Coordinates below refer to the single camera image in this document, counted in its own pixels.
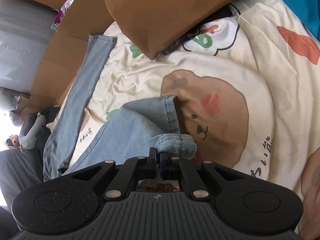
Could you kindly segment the brown cushion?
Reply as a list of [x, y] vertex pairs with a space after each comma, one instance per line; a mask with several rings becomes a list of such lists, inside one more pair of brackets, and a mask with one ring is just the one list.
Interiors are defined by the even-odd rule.
[[105, 0], [121, 32], [149, 59], [234, 0]]

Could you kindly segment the cream bear print bedsheet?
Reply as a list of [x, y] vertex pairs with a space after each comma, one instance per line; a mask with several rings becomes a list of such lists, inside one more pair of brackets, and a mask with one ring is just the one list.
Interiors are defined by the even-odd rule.
[[128, 102], [175, 96], [182, 134], [212, 160], [300, 196], [298, 234], [319, 237], [319, 41], [283, 0], [236, 0], [169, 55], [148, 59], [116, 38], [84, 108], [73, 165]]

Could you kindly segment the dark grey pillow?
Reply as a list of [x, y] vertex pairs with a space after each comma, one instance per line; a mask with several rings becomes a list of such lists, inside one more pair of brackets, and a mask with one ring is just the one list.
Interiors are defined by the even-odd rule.
[[1, 191], [11, 212], [14, 198], [23, 190], [43, 182], [43, 156], [32, 150], [5, 150], [1, 152]]

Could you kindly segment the small teddy bear toy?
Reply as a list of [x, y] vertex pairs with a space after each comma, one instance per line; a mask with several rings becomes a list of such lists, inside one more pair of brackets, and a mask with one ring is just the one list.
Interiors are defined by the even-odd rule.
[[18, 135], [11, 135], [6, 140], [6, 145], [9, 149], [20, 149], [20, 143], [18, 139]]

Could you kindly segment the blue denim pants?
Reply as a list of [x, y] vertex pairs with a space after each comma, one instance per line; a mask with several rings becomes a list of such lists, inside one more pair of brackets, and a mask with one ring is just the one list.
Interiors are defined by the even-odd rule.
[[111, 120], [103, 124], [79, 159], [70, 164], [84, 108], [91, 99], [116, 38], [90, 35], [86, 54], [67, 96], [60, 120], [46, 142], [43, 152], [43, 179], [49, 181], [114, 160], [147, 155], [154, 147], [171, 157], [191, 159], [197, 146], [190, 135], [182, 134], [176, 113], [175, 96], [141, 99], [120, 107]]

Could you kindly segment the black garment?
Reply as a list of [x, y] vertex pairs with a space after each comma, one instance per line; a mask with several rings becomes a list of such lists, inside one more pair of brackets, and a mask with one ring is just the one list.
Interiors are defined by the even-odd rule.
[[44, 124], [41, 125], [40, 130], [36, 134], [36, 138], [39, 141], [44, 141], [45, 138], [49, 137], [51, 131], [47, 125], [55, 120], [60, 111], [60, 106], [56, 105], [49, 107], [37, 114], [37, 117], [44, 117]]

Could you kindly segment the purple white refill pouch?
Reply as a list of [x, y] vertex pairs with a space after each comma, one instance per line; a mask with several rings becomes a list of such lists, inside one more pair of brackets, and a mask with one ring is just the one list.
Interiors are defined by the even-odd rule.
[[52, 30], [56, 30], [58, 28], [58, 26], [60, 25], [63, 17], [65, 16], [66, 12], [68, 11], [68, 9], [70, 8], [70, 6], [72, 5], [72, 3], [74, 2], [74, 0], [67, 0], [63, 6], [61, 7], [61, 9], [59, 10], [59, 12], [57, 13], [55, 20], [51, 26]]

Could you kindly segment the grey wrapped mattress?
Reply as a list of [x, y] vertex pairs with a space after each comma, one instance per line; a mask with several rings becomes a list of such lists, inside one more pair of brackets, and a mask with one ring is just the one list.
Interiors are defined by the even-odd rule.
[[1, 87], [31, 92], [56, 15], [32, 0], [1, 0]]

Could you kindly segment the grey neck pillow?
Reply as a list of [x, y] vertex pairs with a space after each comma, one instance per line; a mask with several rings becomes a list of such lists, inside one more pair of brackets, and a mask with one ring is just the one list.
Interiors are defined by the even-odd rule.
[[46, 125], [46, 116], [32, 115], [29, 116], [22, 125], [18, 141], [23, 149], [31, 150], [36, 147], [37, 135], [42, 131], [42, 127]]

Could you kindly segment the brown cardboard sheet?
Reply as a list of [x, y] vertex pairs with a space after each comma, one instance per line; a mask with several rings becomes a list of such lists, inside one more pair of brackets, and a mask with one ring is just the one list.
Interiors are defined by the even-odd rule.
[[[61, 6], [64, 0], [38, 0]], [[30, 97], [21, 97], [18, 114], [63, 103], [84, 59], [89, 35], [103, 34], [113, 22], [105, 0], [75, 0], [50, 39], [39, 64]]]

